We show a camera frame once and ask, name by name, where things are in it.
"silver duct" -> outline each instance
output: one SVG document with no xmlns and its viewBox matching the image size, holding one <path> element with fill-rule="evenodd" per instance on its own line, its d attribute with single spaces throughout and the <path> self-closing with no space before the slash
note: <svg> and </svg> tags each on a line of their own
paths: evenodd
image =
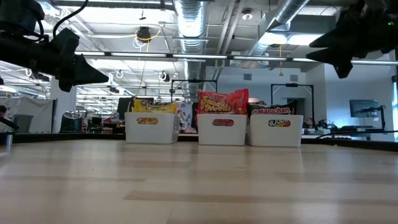
<svg viewBox="0 0 398 224">
<path fill-rule="evenodd" d="M 177 24 L 181 37 L 205 37 L 206 3 L 194 0 L 175 0 L 177 12 Z M 203 41 L 180 41 L 181 50 L 185 54 L 203 54 L 205 43 Z M 201 62 L 185 62 L 186 79 L 204 79 L 201 73 Z M 188 84 L 188 97 L 194 98 L 198 91 L 198 85 Z"/>
<path fill-rule="evenodd" d="M 282 24 L 290 23 L 309 1 L 310 0 L 280 0 L 278 3 L 278 8 L 274 12 L 274 18 L 270 21 L 265 33 L 262 34 L 256 44 L 254 44 L 254 47 L 248 52 L 248 55 L 263 55 L 269 46 L 268 44 L 264 43 L 269 43 L 269 41 L 267 41 L 267 33 L 271 29 Z"/>
</svg>

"computer screen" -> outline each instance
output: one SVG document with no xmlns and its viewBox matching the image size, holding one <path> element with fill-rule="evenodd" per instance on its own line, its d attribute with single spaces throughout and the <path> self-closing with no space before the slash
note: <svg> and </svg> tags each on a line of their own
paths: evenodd
<svg viewBox="0 0 398 224">
<path fill-rule="evenodd" d="M 350 100 L 349 110 L 352 118 L 377 118 L 379 113 L 375 111 L 364 111 L 369 108 L 379 107 L 377 100 Z"/>
</svg>

